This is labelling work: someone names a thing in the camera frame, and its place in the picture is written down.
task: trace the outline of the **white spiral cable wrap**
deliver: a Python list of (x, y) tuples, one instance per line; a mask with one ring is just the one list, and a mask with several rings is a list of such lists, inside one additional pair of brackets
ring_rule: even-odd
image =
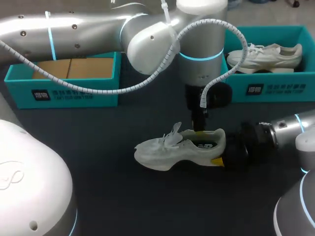
[[(237, 63), (237, 65), (235, 67), (233, 67), (231, 70), (229, 70), (224, 75), (221, 75), (220, 77), (212, 80), (205, 87), (205, 89), (202, 93), (201, 102), (200, 102), (200, 106), (204, 107), (204, 108), (207, 107), (207, 99), (206, 98), (207, 98), (207, 92), (208, 92), (209, 88), (212, 85), (214, 85), (215, 83), (220, 82), (220, 81), (226, 79), (231, 74), (235, 73), (235, 71), (237, 71), (239, 69), (239, 67), (241, 66), (241, 64), (244, 62), (246, 55), (247, 55), (247, 51), (248, 51), (247, 42), (246, 42), (245, 37), (242, 35), (242, 33), (235, 26), (231, 25), (230, 23), (225, 22), (225, 21), (221, 21), (221, 20), (216, 20), (216, 19), (199, 20), (199, 21), (196, 21), (196, 22), (188, 25), (178, 34), (177, 39), (180, 41), (184, 37), (184, 35), (189, 32), (189, 30), (191, 30), (195, 27), (198, 27), (201, 25), (207, 25), (207, 24), (217, 24), (217, 25), (223, 26), (223, 27), (227, 28), (229, 31), (233, 32), (240, 39), (240, 41), (242, 43), (243, 54), (242, 54), (242, 59)], [(160, 72), (165, 70), (170, 65), (171, 61), (170, 62), (168, 62), (168, 61), (170, 58), (172, 58), (173, 54), (176, 53), (176, 43), (173, 43), (171, 45), (169, 51), (167, 52), (165, 58), (163, 59), (163, 61), (159, 65), (159, 67), (157, 68), (157, 70), (149, 78), (147, 78), (146, 80), (144, 80), (143, 82), (141, 82), (137, 85), (134, 85), (134, 86), (131, 86), (128, 88), (123, 88), (123, 89), (116, 89), (116, 90), (98, 90), (98, 89), (79, 87), (79, 86), (70, 84), (66, 81), (63, 81), (61, 79), (58, 79), (57, 77), (49, 74), (48, 72), (44, 71), (43, 69), (41, 69), (40, 67), (35, 65), (33, 62), (26, 59), (24, 56), (22, 56), (20, 53), (18, 53), (14, 49), (12, 49), (10, 46), (5, 44), (1, 40), (0, 40), (0, 47), (3, 47), (4, 49), (8, 50), (13, 56), (15, 56), (22, 63), (26, 64), (27, 66), (31, 67), (34, 71), (39, 72), (40, 74), (44, 75), (46, 78), (52, 80), (53, 82), (55, 82), (57, 84), (60, 84), (60, 85), (65, 86), (69, 89), (80, 91), (80, 92), (87, 92), (87, 93), (93, 93), (93, 94), (104, 94), (104, 95), (122, 94), (122, 93), (132, 92), (132, 91), (136, 91), (136, 90), (148, 85), (150, 82), (152, 82), (159, 75)]]

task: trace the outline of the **teal box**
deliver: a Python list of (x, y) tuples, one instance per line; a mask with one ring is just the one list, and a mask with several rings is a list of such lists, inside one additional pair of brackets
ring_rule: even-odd
[[(255, 45), (277, 43), (284, 47), (294, 47), (297, 43), (302, 44), (302, 72), (234, 74), (226, 80), (233, 89), (232, 102), (315, 101), (315, 44), (306, 27), (257, 26), (238, 29), (248, 43)], [(241, 49), (238, 38), (227, 31), (224, 53)]]
[[(65, 81), (89, 89), (118, 89), (121, 53), (107, 53), (90, 58), (113, 58), (112, 77), (65, 79)], [(94, 95), (72, 91), (49, 79), (32, 79), (32, 75), (33, 70), (28, 66), (12, 65), (4, 80), (19, 109), (116, 107), (118, 105), (117, 95)]]

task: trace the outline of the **dark table surface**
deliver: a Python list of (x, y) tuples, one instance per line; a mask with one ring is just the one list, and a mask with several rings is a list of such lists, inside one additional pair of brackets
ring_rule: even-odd
[[(134, 147), (191, 128), (176, 67), (145, 89), (120, 96), (117, 108), (18, 110), (3, 82), (0, 92), (24, 128), (67, 163), (83, 236), (273, 236), (273, 211), (302, 176), (295, 156), (274, 153), (247, 172), (178, 163), (168, 172), (143, 168)], [(144, 80), (124, 60), (121, 87)], [(234, 131), (242, 121), (270, 121), (314, 103), (231, 104), (211, 111), (208, 130)]]

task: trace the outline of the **zip tie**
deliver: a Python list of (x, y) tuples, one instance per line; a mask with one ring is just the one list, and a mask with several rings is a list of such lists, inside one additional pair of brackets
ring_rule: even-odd
[(45, 16), (46, 16), (46, 20), (47, 20), (47, 23), (48, 23), (48, 27), (47, 28), (48, 28), (50, 47), (51, 47), (51, 54), (53, 55), (53, 60), (57, 60), (56, 59), (56, 52), (55, 52), (54, 41), (53, 41), (53, 34), (51, 33), (51, 27), (50, 27), (50, 21), (49, 21), (50, 12), (49, 11), (45, 11)]
[(178, 54), (181, 51), (181, 44), (177, 38), (178, 35), (176, 31), (172, 27), (171, 18), (169, 16), (169, 11), (168, 11), (168, 4), (167, 2), (165, 2), (165, 0), (161, 0), (161, 2), (162, 2), (161, 6), (164, 11), (165, 18), (166, 18), (166, 24), (172, 38), (172, 44), (174, 45), (174, 49), (175, 49), (174, 52), (175, 54)]

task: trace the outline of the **white sneaker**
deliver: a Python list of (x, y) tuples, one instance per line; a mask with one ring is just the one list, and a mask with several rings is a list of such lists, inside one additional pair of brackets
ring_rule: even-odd
[[(227, 57), (227, 63), (234, 67), (242, 57), (242, 51), (233, 51)], [(252, 74), (259, 70), (268, 70), (274, 73), (290, 73), (300, 64), (302, 60), (302, 45), (297, 44), (294, 48), (281, 47), (272, 44), (267, 47), (251, 44), (247, 58), (240, 72)]]
[(137, 145), (134, 154), (136, 161), (157, 171), (168, 171), (182, 160), (190, 160), (202, 166), (219, 166), (213, 160), (224, 152), (224, 130), (197, 133), (186, 130), (179, 134), (181, 124), (176, 123), (171, 133), (163, 138), (151, 139)]

